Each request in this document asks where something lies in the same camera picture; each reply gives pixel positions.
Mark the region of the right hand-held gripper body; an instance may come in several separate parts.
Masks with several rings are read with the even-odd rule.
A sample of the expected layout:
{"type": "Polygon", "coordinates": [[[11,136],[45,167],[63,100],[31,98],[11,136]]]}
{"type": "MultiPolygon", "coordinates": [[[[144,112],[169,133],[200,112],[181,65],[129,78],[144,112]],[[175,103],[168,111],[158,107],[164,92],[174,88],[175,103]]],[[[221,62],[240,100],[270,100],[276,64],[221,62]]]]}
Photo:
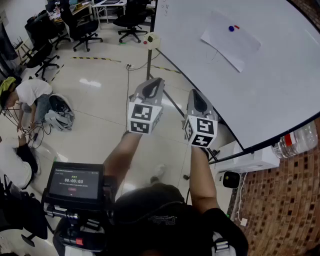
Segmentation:
{"type": "Polygon", "coordinates": [[[186,114],[183,131],[189,145],[209,148],[217,137],[218,121],[214,120],[211,114],[205,112],[186,114]]]}

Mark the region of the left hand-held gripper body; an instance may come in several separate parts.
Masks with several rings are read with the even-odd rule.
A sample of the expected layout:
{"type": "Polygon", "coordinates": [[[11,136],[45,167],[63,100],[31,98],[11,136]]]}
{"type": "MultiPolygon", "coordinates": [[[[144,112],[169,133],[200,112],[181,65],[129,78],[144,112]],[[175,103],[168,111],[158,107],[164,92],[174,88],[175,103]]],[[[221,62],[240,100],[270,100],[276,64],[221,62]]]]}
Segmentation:
{"type": "Polygon", "coordinates": [[[160,121],[163,106],[129,102],[127,129],[129,132],[150,135],[160,121]]]}

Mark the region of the large white whiteboard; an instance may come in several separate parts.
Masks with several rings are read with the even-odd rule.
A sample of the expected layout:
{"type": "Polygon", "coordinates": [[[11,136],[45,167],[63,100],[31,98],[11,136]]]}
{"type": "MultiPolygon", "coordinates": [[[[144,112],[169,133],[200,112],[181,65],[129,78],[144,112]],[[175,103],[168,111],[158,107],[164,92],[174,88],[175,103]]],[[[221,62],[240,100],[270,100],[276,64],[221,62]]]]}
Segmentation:
{"type": "Polygon", "coordinates": [[[158,0],[154,31],[244,149],[320,114],[320,32],[288,0],[158,0]],[[212,11],[260,42],[242,72],[201,40],[212,11]]]}

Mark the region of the white paper sheet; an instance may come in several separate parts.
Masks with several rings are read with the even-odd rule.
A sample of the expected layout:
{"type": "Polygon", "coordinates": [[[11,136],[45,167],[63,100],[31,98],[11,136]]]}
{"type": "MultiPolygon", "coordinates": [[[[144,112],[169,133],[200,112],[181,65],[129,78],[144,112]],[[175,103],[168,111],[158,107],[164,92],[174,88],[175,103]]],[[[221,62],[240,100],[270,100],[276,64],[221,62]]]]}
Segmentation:
{"type": "Polygon", "coordinates": [[[215,48],[240,73],[261,47],[261,43],[237,22],[215,10],[207,20],[201,40],[215,48]],[[229,31],[229,26],[233,26],[234,31],[229,31]]]}

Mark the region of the person's right forearm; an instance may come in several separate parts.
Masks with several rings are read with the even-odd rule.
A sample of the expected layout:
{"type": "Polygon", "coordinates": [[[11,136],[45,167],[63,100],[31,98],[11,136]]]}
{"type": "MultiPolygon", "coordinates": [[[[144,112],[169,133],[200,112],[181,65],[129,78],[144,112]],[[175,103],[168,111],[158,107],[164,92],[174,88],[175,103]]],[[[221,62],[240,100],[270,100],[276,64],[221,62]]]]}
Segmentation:
{"type": "Polygon", "coordinates": [[[200,147],[191,147],[189,177],[192,206],[202,214],[210,209],[219,208],[209,161],[200,147]]]}

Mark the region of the person's left forearm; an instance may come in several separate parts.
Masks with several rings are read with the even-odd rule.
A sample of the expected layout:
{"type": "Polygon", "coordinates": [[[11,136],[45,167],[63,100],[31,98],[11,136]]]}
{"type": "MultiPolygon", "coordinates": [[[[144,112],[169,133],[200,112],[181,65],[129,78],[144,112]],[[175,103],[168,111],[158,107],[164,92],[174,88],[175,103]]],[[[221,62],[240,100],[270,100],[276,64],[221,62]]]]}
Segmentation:
{"type": "Polygon", "coordinates": [[[133,157],[139,146],[142,134],[126,131],[118,145],[103,162],[104,175],[112,176],[116,181],[115,193],[118,192],[130,169],[133,157]]]}

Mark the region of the yellow black striped floor tape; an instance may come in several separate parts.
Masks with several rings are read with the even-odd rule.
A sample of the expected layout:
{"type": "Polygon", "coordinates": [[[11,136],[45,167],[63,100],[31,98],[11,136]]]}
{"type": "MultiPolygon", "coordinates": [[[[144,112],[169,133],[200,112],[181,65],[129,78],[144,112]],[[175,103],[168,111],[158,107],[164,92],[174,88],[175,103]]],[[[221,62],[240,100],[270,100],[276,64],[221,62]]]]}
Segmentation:
{"type": "Polygon", "coordinates": [[[121,60],[115,60],[107,57],[83,57],[83,56],[72,56],[71,59],[74,60],[104,60],[104,61],[111,61],[111,62],[116,62],[116,63],[121,63],[121,60]]]}
{"type": "Polygon", "coordinates": [[[160,69],[160,70],[165,70],[165,71],[168,71],[168,72],[173,72],[173,73],[181,74],[181,72],[179,72],[178,70],[169,69],[169,68],[166,68],[166,67],[161,67],[161,66],[156,66],[156,65],[151,65],[151,67],[152,67],[152,68],[155,68],[155,69],[160,69]]]}

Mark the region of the beige box with red button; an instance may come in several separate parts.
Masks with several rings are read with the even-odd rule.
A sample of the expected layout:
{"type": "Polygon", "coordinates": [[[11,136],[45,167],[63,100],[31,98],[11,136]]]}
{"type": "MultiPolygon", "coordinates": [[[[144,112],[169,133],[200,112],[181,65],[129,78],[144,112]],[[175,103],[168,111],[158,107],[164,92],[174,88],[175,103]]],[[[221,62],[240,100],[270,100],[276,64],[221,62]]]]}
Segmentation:
{"type": "Polygon", "coordinates": [[[155,50],[160,46],[161,39],[154,33],[149,32],[143,37],[143,44],[148,50],[155,50]]]}

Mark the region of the white floor appliance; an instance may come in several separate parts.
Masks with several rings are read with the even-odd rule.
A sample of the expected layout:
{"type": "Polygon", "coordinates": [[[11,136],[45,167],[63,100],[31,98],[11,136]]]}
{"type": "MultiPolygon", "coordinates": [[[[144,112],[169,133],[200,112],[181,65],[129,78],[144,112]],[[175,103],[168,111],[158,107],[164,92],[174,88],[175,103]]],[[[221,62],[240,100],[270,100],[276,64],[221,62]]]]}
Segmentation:
{"type": "MultiPolygon", "coordinates": [[[[226,158],[237,153],[241,153],[242,149],[236,141],[226,144],[219,148],[218,159],[226,158]]],[[[280,159],[273,153],[272,148],[266,147],[248,153],[233,159],[215,163],[214,169],[218,172],[233,171],[237,173],[255,172],[277,168],[280,165],[280,159]]]]}

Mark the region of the white rounded machine shell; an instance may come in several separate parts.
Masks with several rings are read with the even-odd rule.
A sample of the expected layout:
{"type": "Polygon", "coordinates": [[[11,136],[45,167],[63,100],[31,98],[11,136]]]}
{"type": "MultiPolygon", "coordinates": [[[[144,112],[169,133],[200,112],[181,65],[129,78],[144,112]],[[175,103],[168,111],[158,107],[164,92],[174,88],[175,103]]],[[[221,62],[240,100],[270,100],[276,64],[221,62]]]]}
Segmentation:
{"type": "Polygon", "coordinates": [[[60,132],[72,130],[75,114],[66,97],[53,93],[49,96],[51,109],[44,116],[45,121],[60,132]]]}

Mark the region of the clear plastic water jug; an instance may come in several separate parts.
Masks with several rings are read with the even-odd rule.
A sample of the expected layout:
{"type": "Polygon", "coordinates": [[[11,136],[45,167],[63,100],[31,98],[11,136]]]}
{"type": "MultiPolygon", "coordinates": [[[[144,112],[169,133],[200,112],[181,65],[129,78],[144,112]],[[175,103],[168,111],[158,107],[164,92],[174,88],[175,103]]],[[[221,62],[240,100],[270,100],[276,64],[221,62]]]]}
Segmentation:
{"type": "Polygon", "coordinates": [[[279,158],[291,158],[314,149],[318,145],[318,133],[314,121],[281,137],[279,142],[271,147],[279,158]]]}

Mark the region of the black chest-mounted monitor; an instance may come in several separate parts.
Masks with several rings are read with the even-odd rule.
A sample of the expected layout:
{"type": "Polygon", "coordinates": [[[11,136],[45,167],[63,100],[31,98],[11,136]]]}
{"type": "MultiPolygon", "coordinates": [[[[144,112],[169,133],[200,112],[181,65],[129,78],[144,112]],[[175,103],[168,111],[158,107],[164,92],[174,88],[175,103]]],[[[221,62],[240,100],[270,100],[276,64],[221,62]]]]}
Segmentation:
{"type": "Polygon", "coordinates": [[[53,201],[96,204],[103,193],[103,165],[55,161],[46,192],[53,201]]]}

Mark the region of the wooden top desk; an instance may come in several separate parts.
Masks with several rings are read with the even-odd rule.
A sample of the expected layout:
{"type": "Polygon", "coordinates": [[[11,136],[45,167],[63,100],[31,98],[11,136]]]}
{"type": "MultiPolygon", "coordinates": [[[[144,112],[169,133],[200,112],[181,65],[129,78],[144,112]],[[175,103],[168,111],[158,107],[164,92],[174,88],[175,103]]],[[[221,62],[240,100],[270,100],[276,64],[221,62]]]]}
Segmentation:
{"type": "MultiPolygon", "coordinates": [[[[63,23],[63,19],[61,18],[62,5],[60,1],[56,1],[54,3],[54,8],[51,12],[47,10],[47,14],[49,19],[54,23],[63,23]]],[[[71,14],[78,21],[78,23],[85,23],[88,21],[92,21],[94,19],[94,14],[92,10],[92,2],[91,1],[79,1],[77,4],[71,4],[69,6],[71,14]]]]}

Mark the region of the person's black shirt torso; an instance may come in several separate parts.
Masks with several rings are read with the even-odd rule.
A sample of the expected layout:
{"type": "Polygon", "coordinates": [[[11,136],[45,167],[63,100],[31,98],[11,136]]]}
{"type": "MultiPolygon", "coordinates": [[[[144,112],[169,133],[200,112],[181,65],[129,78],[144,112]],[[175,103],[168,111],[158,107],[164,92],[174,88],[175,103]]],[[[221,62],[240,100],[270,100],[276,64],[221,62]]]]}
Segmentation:
{"type": "Polygon", "coordinates": [[[236,256],[248,255],[248,241],[219,208],[200,213],[180,191],[163,183],[130,191],[114,204],[114,225],[106,239],[109,256],[213,256],[215,234],[236,256]]]}

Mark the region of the white metal-frame desk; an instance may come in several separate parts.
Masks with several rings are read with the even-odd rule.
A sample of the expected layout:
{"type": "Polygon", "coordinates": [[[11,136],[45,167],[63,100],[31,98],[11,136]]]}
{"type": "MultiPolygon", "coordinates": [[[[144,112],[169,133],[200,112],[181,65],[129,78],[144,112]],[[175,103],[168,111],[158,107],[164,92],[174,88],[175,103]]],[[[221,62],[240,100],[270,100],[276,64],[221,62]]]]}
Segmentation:
{"type": "Polygon", "coordinates": [[[100,24],[102,21],[113,22],[126,14],[127,0],[92,0],[94,17],[100,24]]]}

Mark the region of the black monitor mount rig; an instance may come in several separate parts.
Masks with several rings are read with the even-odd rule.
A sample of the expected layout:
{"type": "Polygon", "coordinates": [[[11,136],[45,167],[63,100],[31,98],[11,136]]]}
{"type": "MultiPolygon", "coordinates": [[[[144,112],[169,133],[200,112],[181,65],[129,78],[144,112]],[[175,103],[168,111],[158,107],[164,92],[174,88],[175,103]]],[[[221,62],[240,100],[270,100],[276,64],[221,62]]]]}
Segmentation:
{"type": "Polygon", "coordinates": [[[114,224],[114,200],[46,199],[48,216],[60,217],[53,245],[58,256],[98,256],[108,250],[114,224]]]}

